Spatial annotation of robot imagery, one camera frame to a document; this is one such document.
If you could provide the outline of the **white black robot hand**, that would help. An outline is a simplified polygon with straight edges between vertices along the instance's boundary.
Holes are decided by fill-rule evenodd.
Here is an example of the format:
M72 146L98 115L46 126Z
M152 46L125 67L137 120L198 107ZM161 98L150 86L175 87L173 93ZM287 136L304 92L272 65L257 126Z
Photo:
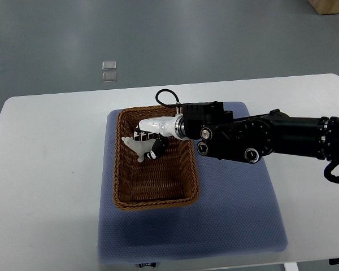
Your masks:
M158 159L164 155L170 144L169 137L188 140L184 131L183 115L153 117L141 120L136 126L133 139L135 141L154 140L151 149L145 151L144 157Z

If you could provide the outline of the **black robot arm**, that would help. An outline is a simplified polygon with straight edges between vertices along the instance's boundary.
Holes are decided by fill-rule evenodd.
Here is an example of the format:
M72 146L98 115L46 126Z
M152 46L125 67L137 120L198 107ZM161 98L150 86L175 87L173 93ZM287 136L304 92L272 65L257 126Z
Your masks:
M273 152L327 160L324 177L339 184L332 174L339 166L339 117L290 117L275 109L236 119L222 102L170 106L182 114L176 134L196 140L202 156L250 164Z

